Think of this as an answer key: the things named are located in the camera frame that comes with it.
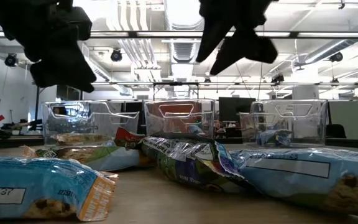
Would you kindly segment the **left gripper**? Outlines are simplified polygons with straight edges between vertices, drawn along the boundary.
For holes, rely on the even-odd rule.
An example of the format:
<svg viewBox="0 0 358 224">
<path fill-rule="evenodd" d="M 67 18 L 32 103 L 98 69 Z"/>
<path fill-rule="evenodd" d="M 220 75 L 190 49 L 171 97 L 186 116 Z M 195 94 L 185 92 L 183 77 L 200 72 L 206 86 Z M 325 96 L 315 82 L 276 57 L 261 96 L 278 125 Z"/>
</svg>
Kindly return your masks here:
<svg viewBox="0 0 358 224">
<path fill-rule="evenodd" d="M 9 39 L 30 41 L 52 34 L 73 31 L 77 40 L 88 40 L 92 21 L 82 7 L 72 0 L 19 0 L 13 1 L 9 11 L 17 22 L 9 21 Z M 23 43 L 25 56 L 31 62 L 30 73 L 40 88 L 66 85 L 87 93 L 94 91 L 96 77 L 86 62 L 81 62 L 81 52 L 75 40 L 58 39 Z M 76 64 L 53 66 L 50 63 Z"/>
</svg>

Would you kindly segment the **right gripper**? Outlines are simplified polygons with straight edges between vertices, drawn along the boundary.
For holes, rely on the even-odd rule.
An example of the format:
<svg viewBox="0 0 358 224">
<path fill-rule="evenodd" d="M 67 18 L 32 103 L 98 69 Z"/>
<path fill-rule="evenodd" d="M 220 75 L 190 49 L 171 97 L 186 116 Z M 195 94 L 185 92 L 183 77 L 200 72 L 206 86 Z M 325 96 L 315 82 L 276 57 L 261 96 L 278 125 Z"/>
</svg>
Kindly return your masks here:
<svg viewBox="0 0 358 224">
<path fill-rule="evenodd" d="M 206 60 L 231 27 L 256 28 L 266 22 L 265 12 L 274 0 L 200 0 L 199 14 L 204 19 L 196 62 Z M 268 37 L 253 30 L 235 31 L 225 38 L 209 74 L 217 75 L 242 58 L 273 63 L 278 52 Z"/>
</svg>

